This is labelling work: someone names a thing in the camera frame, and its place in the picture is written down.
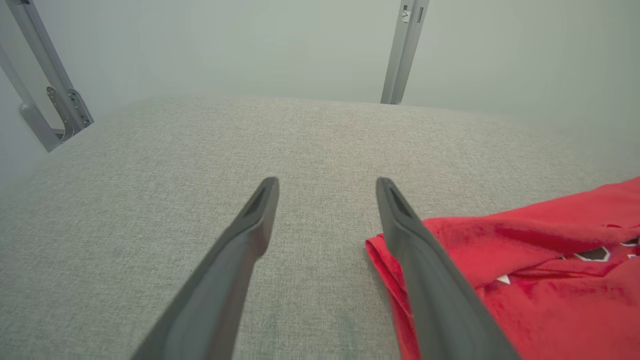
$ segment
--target white wall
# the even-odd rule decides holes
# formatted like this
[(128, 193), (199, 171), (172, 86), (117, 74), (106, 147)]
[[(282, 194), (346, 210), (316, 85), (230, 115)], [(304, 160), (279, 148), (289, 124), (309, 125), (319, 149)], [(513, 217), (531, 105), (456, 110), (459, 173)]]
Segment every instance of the white wall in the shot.
[(94, 118), (152, 95), (379, 102), (397, 0), (37, 1)]
[(0, 191), (33, 173), (47, 156), (38, 138), (18, 112), (22, 100), (0, 69)]
[(638, 0), (431, 0), (403, 103), (638, 125), (639, 19)]

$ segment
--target red shirt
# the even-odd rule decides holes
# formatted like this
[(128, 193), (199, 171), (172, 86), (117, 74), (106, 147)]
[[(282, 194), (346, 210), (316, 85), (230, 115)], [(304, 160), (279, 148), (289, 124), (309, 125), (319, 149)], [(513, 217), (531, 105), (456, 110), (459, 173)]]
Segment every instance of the red shirt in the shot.
[[(523, 359), (640, 358), (640, 177), (424, 225)], [(388, 290), (403, 358), (418, 359), (400, 264), (382, 234), (366, 246)]]

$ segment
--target gray textured fabric surface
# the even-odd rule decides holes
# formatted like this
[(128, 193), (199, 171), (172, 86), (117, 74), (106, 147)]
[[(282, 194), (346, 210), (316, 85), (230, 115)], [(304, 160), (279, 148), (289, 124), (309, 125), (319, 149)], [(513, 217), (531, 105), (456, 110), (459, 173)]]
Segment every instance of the gray textured fabric surface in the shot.
[(378, 176), (419, 216), (438, 217), (639, 173), (631, 137), (613, 148), (535, 127), (348, 102), (133, 104), (0, 198), (0, 355), (131, 355), (260, 180), (278, 176), (273, 236), (253, 272), (236, 357), (397, 357), (364, 247), (381, 231)]

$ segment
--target metal frame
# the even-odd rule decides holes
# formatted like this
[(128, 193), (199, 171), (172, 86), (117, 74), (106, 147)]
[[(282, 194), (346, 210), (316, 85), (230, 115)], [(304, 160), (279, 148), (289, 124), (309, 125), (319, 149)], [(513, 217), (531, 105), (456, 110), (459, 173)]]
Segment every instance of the metal frame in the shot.
[(9, 81), (15, 88), (15, 91), (22, 99), (22, 104), (19, 108), (20, 115), (22, 115), (24, 121), (29, 125), (47, 152), (51, 152), (53, 149), (57, 148), (62, 141), (60, 141), (56, 136), (55, 132), (49, 126), (49, 123), (47, 123), (42, 116), (42, 113), (40, 113), (40, 109), (38, 109), (36, 102), (33, 100), (31, 94), (29, 94), (26, 86), (24, 86), (24, 83), (18, 76), (15, 68), (13, 68), (13, 64), (11, 64), (9, 57), (6, 55), (6, 52), (1, 45), (0, 67), (2, 67), (6, 77), (9, 78)]
[[(71, 83), (71, 79), (62, 65), (62, 61), (51, 42), (51, 38), (49, 38), (49, 34), (44, 27), (44, 23), (38, 14), (35, 4), (33, 4), (33, 0), (6, 0), (6, 3), (51, 85), (42, 90), (47, 92), (47, 95), (65, 125), (65, 135), (62, 138), (64, 142), (80, 130), (93, 124), (93, 118), (80, 93), (75, 90)], [(33, 110), (27, 112), (29, 114), (35, 113)], [(36, 130), (34, 126), (40, 126), (40, 121), (27, 120), (27, 123), (29, 123), (29, 121), (31, 121), (29, 126), (31, 126), (36, 135), (38, 133), (47, 133), (47, 131), (51, 130), (49, 125), (47, 125), (47, 129), (43, 127), (42, 129)]]
[(428, 6), (429, 0), (400, 1), (396, 33), (391, 45), (387, 76), (380, 100), (382, 104), (402, 102)]

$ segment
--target folded garment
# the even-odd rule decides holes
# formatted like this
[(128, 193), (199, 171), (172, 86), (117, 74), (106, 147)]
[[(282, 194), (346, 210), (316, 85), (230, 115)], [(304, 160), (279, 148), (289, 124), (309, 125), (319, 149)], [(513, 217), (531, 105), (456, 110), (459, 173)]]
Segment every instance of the folded garment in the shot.
[[(640, 177), (485, 217), (423, 223), (523, 359), (639, 357)], [(382, 234), (366, 247), (387, 287), (403, 358), (418, 359), (402, 268)]]

